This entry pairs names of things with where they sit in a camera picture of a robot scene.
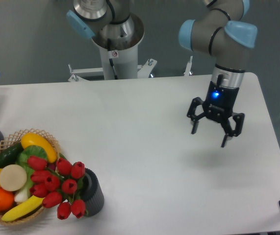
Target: tulip bouquet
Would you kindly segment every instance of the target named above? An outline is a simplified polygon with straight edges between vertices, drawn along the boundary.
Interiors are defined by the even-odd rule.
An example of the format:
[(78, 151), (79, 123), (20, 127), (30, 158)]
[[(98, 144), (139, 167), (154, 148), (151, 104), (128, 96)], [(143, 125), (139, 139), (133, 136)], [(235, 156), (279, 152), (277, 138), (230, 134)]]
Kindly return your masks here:
[(82, 162), (73, 165), (60, 155), (55, 164), (48, 164), (45, 159), (31, 156), (27, 164), (34, 170), (31, 181), (34, 186), (30, 193), (44, 198), (43, 207), (58, 206), (58, 219), (67, 219), (72, 213), (77, 218), (88, 214), (80, 195), (84, 190), (85, 166)]

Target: black vase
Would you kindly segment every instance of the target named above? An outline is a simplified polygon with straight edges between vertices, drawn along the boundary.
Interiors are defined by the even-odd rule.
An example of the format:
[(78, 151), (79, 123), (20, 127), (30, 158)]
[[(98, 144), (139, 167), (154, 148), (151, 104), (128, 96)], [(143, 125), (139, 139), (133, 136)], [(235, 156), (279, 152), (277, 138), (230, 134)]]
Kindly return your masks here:
[(95, 173), (90, 169), (85, 169), (83, 185), (85, 187), (81, 194), (81, 199), (85, 202), (85, 208), (88, 211), (85, 216), (91, 217), (101, 211), (104, 205), (104, 195)]

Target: yellow squash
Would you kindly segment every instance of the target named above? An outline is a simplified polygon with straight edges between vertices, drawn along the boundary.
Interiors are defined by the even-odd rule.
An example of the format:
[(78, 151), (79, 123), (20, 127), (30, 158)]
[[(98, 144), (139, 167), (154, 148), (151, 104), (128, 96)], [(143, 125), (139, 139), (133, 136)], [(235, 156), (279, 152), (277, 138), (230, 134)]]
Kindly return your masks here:
[(42, 136), (35, 133), (26, 133), (21, 138), (21, 144), (24, 149), (31, 145), (36, 145), (42, 147), (46, 154), (49, 163), (54, 163), (57, 160), (57, 153), (52, 147), (52, 145)]

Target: white table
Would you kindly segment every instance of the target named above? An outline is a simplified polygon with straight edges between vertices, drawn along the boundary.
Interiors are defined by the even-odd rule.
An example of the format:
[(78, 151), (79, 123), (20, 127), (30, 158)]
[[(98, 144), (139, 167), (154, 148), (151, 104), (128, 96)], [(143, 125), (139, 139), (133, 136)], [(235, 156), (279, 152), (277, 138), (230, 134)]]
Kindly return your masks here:
[(0, 234), (228, 235), (280, 231), (280, 149), (257, 77), (234, 106), (242, 134), (186, 113), (210, 75), (0, 86), (0, 130), (53, 134), (99, 178), (103, 210), (58, 220), (56, 208)]

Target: light blue joint cap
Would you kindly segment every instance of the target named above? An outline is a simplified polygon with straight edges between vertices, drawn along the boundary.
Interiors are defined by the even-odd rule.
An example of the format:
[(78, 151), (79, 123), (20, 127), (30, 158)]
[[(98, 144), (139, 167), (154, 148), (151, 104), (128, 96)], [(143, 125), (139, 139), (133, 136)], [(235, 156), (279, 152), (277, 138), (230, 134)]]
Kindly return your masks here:
[(245, 14), (248, 12), (249, 8), (250, 8), (250, 0), (242, 0), (243, 1), (243, 15), (245, 16)]
[(250, 23), (228, 21), (225, 32), (236, 42), (248, 48), (254, 48), (257, 27)]
[(179, 30), (179, 44), (183, 48), (192, 50), (191, 32), (195, 20), (187, 20), (184, 22)]
[(94, 32), (73, 11), (68, 11), (67, 20), (71, 27), (83, 38), (90, 39), (95, 36)]

